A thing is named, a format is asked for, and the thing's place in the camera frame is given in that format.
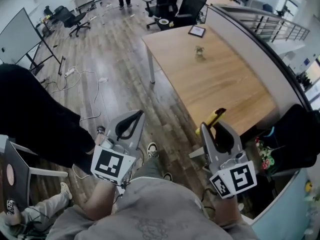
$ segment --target extension cord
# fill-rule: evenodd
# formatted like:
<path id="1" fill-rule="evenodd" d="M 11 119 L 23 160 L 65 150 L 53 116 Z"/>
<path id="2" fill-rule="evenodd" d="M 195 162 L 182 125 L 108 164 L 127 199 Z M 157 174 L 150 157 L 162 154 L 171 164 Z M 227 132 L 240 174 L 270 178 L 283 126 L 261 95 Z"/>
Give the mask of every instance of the extension cord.
<path id="1" fill-rule="evenodd" d="M 75 71 L 76 71 L 75 68 L 72 67 L 67 73 L 64 74 L 64 77 L 67 78 L 68 76 L 73 74 Z"/>

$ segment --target white marker cube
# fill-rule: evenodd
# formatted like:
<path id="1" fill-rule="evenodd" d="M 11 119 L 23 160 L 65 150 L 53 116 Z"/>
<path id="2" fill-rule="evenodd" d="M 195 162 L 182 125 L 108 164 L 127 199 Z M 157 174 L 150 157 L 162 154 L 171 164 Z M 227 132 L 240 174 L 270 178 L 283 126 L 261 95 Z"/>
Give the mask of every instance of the white marker cube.
<path id="1" fill-rule="evenodd" d="M 95 146 L 91 172 L 100 179 L 120 186 L 131 171 L 136 158 L 114 151 L 113 149 Z"/>
<path id="2" fill-rule="evenodd" d="M 239 163 L 219 170 L 210 181 L 222 199 L 232 197 L 257 185 L 254 163 Z"/>

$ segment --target table leg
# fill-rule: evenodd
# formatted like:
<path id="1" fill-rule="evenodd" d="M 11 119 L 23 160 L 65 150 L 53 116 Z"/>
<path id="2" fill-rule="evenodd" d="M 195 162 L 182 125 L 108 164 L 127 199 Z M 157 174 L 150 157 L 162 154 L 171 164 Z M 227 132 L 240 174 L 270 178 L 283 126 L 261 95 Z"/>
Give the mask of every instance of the table leg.
<path id="1" fill-rule="evenodd" d="M 34 167 L 30 167 L 30 173 L 43 176 L 68 177 L 68 173 L 65 171 L 45 170 Z"/>
<path id="2" fill-rule="evenodd" d="M 155 81 L 155 69 L 154 69 L 154 61 L 153 61 L 153 56 L 150 51 L 150 49 L 145 46 L 146 48 L 146 54 L 148 55 L 148 62 L 149 62 L 149 70 L 150 70 L 150 82 L 151 84 L 154 84 Z"/>
<path id="3" fill-rule="evenodd" d="M 100 21 L 101 21 L 101 24 L 104 25 L 105 24 L 105 20 L 104 20 L 104 12 L 102 10 L 102 7 L 101 7 L 101 4 L 100 4 L 100 1 L 98 0 L 96 3 L 96 9 L 98 11 L 98 14 L 99 14 L 99 18 L 100 18 Z"/>
<path id="4" fill-rule="evenodd" d="M 195 158 L 198 156 L 202 156 L 205 154 L 204 148 L 200 147 L 199 149 L 197 149 L 196 151 L 193 151 L 192 153 L 189 154 L 190 158 Z"/>

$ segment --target white cable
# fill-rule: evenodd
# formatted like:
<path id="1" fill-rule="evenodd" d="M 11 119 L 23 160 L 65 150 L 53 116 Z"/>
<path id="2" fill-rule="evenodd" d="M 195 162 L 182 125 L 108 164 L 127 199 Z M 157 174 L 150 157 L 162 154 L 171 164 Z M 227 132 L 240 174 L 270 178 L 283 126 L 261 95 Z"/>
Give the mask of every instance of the white cable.
<path id="1" fill-rule="evenodd" d="M 76 83 L 75 83 L 73 86 L 71 86 L 71 87 L 55 90 L 55 91 L 51 92 L 50 95 L 52 95 L 53 93 L 56 93 L 56 92 L 66 91 L 66 90 L 69 90 L 69 89 L 75 87 L 76 84 L 79 83 L 79 81 L 80 81 L 80 79 L 81 79 L 81 77 L 82 77 L 81 73 L 84 73 L 84 72 L 94 73 L 95 78 L 96 78 L 96 95 L 95 95 L 95 97 L 94 97 L 93 104 L 94 104 L 95 108 L 96 108 L 97 110 L 99 110 L 99 114 L 98 114 L 98 115 L 94 115 L 94 116 L 90 116 L 90 117 L 87 117 L 87 118 L 80 119 L 80 122 L 81 122 L 81 121 L 84 121 L 84 120 L 87 120 L 87 119 L 92 119 L 92 118 L 98 118 L 98 117 L 100 117 L 102 112 L 101 112 L 101 110 L 96 106 L 96 99 L 97 99 L 98 93 L 99 93 L 99 80 L 98 80 L 97 73 L 96 73 L 95 71 L 88 71 L 88 70 L 83 70 L 83 71 L 80 71 L 80 72 L 79 72 L 79 71 L 77 70 L 77 67 L 76 67 L 76 66 L 70 67 L 70 68 L 68 69 L 68 71 L 69 71 L 70 69 L 72 69 L 72 68 L 80 75 L 80 77 L 79 77 L 79 79 L 76 81 Z"/>
<path id="2" fill-rule="evenodd" d="M 89 174 L 88 174 L 88 175 L 86 175 L 86 176 L 84 176 L 84 177 L 80 177 L 78 174 L 76 174 L 76 171 L 75 171 L 74 166 L 75 166 L 75 164 L 72 165 L 72 170 L 73 170 L 75 176 L 77 176 L 80 180 L 83 180 L 83 179 L 86 178 L 86 177 L 92 176 L 92 175 L 89 175 Z"/>

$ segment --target chair base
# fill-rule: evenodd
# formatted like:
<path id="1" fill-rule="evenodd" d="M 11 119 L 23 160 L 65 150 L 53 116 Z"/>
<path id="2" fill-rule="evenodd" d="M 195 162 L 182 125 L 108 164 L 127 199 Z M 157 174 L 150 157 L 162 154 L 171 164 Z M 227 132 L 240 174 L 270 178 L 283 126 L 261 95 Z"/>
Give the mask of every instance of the chair base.
<path id="1" fill-rule="evenodd" d="M 147 30 L 150 29 L 150 26 L 151 26 L 151 25 L 155 25 L 155 24 L 157 24 L 156 21 L 155 21 L 155 22 L 152 22 L 152 23 L 150 23 L 150 24 L 147 24 L 147 25 L 146 25 L 146 29 L 147 29 Z"/>
<path id="2" fill-rule="evenodd" d="M 75 32 L 75 36 L 78 38 L 78 37 L 79 37 L 78 32 L 79 32 L 80 29 L 91 29 L 90 26 L 86 26 L 86 25 L 90 25 L 90 22 L 87 21 L 87 22 L 85 22 L 85 23 L 83 23 L 83 24 L 80 24 L 80 22 L 79 22 L 79 23 L 76 25 L 75 29 L 72 30 L 72 31 L 69 33 L 69 37 L 72 37 L 73 32 Z"/>

